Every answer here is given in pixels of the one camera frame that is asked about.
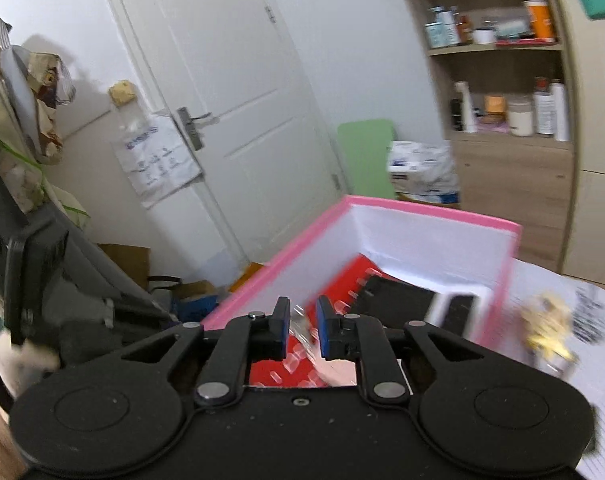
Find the white door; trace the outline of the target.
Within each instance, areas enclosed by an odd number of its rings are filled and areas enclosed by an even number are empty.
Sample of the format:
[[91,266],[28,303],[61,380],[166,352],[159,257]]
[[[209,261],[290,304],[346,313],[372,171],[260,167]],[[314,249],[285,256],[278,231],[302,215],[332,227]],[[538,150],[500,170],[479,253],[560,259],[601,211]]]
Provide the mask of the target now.
[[183,106],[212,114],[197,126],[205,183],[243,255],[269,260],[340,195],[337,160],[274,9],[267,0],[116,1],[176,120]]

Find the white tube bottle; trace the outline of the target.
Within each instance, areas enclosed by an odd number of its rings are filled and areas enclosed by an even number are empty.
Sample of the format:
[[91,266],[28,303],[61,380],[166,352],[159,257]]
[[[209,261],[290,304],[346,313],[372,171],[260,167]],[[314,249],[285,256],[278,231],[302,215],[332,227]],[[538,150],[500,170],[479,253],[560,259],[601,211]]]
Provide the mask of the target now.
[[455,81],[454,88],[461,98],[462,123],[465,133],[477,133],[477,120],[467,81]]

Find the white plastic package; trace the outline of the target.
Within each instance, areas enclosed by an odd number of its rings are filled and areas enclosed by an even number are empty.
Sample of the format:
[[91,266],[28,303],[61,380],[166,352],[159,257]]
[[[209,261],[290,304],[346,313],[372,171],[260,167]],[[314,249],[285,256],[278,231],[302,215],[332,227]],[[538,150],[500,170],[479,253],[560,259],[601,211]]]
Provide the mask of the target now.
[[393,141],[387,172],[395,192],[409,200],[437,205],[459,203],[459,176],[451,144]]

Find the white wifi router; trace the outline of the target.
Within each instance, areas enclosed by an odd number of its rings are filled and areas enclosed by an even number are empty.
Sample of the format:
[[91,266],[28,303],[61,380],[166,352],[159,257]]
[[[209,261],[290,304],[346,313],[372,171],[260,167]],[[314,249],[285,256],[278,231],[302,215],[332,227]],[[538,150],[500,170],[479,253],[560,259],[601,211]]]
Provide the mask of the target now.
[[435,292],[424,320],[457,336],[475,340],[488,320],[491,299],[491,289],[482,285],[445,285]]

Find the orange cup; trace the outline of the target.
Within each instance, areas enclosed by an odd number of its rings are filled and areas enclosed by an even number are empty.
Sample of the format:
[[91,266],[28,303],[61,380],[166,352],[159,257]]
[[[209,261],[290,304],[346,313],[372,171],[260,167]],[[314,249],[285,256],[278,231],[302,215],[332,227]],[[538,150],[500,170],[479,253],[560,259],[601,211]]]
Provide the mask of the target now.
[[525,0],[523,5],[529,13],[531,28],[537,39],[555,40],[549,3],[546,0]]

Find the red patterned paper liner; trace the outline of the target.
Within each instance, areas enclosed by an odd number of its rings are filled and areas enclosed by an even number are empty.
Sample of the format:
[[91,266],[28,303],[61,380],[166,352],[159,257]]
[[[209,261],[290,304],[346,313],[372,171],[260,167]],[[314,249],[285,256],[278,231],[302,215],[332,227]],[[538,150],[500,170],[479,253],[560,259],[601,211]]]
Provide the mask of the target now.
[[[366,280],[380,274],[372,260],[358,255],[319,294],[331,301],[338,314],[347,314]],[[249,384],[259,388],[345,387],[356,383],[352,362],[326,361],[321,356],[313,301],[307,307],[294,307],[285,358],[260,361],[252,365],[249,375]]]

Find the wooden shelf cabinet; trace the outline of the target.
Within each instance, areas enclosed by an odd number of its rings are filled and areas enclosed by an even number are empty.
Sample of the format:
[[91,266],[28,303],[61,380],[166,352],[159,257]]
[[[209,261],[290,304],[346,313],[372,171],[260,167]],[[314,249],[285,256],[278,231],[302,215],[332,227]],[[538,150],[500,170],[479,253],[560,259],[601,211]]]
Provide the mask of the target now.
[[459,204],[521,227],[519,258],[557,271],[575,147],[557,0],[409,0],[459,176]]

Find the yellow hair clip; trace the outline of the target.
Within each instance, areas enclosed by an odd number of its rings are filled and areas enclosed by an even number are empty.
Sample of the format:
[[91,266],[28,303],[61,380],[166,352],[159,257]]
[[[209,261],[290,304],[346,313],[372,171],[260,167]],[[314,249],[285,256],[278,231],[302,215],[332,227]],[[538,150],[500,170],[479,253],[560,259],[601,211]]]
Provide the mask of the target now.
[[538,360],[551,367],[578,361],[567,346],[572,334],[572,314],[564,300],[553,294],[531,297],[520,309],[523,343]]

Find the white spray can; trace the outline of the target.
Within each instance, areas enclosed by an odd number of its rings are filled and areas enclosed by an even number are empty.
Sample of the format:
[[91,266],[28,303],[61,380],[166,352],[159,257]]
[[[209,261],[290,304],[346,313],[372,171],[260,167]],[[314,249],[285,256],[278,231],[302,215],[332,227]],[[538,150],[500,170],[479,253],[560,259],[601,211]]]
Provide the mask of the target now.
[[547,78],[534,79],[533,102],[537,133],[542,136],[552,136],[555,133],[555,103]]

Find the pink cardboard box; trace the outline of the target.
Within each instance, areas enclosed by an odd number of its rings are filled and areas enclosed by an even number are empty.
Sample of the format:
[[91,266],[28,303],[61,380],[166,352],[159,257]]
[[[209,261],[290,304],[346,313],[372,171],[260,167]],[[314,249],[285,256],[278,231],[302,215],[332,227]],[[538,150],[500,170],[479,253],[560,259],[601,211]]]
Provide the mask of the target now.
[[286,296],[307,307],[357,257],[369,270],[437,292],[426,320],[439,325],[454,295],[475,295],[467,339],[496,337],[519,246],[514,222],[456,209],[347,196],[294,238],[205,320],[218,330],[252,311],[271,313]]

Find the white cylinder bottle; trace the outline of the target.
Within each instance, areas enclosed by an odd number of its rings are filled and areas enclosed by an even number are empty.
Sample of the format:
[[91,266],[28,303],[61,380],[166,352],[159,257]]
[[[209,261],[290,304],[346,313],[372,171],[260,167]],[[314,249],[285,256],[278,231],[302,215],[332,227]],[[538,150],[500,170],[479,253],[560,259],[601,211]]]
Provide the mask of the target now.
[[554,79],[551,83],[555,106],[556,127],[554,138],[558,142],[570,141],[569,108],[567,90],[564,84]]

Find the black device case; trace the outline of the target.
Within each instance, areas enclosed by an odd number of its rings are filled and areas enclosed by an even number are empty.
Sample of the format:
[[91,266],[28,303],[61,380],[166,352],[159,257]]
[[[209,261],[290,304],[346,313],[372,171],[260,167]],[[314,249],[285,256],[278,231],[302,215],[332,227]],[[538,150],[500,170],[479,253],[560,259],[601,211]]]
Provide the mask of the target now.
[[350,312],[377,318],[400,330],[405,323],[424,321],[436,292],[391,278],[372,275],[357,291]]

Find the white jar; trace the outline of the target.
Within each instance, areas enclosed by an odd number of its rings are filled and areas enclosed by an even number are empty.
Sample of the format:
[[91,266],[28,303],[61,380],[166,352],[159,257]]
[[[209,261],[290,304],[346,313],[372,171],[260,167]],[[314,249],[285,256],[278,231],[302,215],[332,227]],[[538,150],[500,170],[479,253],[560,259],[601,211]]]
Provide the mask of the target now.
[[507,101],[507,122],[513,136],[534,134],[533,105],[530,96],[513,96]]

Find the green folding board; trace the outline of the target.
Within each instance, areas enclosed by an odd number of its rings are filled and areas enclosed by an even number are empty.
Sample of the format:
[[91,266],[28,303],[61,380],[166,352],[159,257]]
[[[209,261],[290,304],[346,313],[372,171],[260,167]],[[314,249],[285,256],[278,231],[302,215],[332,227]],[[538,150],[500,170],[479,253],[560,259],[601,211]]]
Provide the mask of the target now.
[[387,172],[387,157],[395,141],[389,119],[346,122],[337,129],[337,142],[353,195],[395,199]]

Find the orange small box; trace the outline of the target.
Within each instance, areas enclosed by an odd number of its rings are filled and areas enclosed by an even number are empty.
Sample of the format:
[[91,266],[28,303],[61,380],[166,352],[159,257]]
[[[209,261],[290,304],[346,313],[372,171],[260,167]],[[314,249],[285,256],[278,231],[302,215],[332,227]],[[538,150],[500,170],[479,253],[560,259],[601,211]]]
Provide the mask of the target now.
[[504,116],[507,111],[507,101],[505,96],[498,94],[485,95],[485,114],[492,116]]

